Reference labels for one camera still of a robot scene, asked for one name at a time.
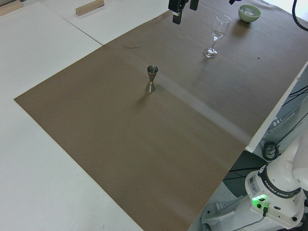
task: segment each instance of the brown paper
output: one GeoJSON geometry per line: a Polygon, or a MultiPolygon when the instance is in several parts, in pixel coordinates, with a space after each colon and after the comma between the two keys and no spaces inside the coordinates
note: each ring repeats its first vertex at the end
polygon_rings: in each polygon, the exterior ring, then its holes
{"type": "Polygon", "coordinates": [[[167,12],[15,100],[145,231],[187,230],[308,59],[290,14],[250,3],[251,24],[225,0],[180,25],[167,12]],[[208,59],[220,13],[231,25],[208,59]]]}

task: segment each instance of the cable connector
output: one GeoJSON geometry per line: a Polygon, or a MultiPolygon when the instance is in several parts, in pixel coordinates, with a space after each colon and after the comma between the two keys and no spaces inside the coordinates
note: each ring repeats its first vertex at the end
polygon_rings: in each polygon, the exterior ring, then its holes
{"type": "Polygon", "coordinates": [[[265,202],[264,204],[264,207],[263,207],[263,216],[265,217],[266,214],[268,213],[269,211],[269,203],[268,202],[265,202]]]}

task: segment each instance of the metal jigger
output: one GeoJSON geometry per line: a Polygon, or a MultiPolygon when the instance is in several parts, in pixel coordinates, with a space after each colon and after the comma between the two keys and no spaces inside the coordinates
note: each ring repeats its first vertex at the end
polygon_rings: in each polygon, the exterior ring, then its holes
{"type": "Polygon", "coordinates": [[[149,75],[150,81],[149,81],[149,83],[148,83],[148,85],[146,86],[145,89],[146,89],[147,92],[151,93],[151,92],[155,91],[153,80],[154,80],[154,78],[155,78],[159,69],[158,69],[158,66],[156,66],[156,65],[149,65],[147,67],[147,70],[148,70],[148,75],[149,75]]]}

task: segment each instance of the champagne flute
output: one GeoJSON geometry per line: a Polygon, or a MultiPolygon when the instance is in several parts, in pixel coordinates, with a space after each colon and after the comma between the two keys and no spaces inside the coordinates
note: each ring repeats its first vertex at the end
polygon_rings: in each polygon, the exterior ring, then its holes
{"type": "Polygon", "coordinates": [[[213,45],[211,48],[204,50],[204,55],[209,58],[215,58],[217,55],[217,50],[214,49],[215,42],[218,39],[222,39],[229,27],[230,18],[226,15],[220,14],[216,17],[212,25],[212,36],[213,36],[213,45]]]}

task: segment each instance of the small bowl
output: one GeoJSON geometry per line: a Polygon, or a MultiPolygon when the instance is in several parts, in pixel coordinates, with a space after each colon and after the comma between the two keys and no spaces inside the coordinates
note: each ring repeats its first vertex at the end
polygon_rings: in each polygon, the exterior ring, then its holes
{"type": "Polygon", "coordinates": [[[261,11],[252,5],[242,5],[239,8],[239,17],[246,23],[251,23],[261,16],[261,11]]]}

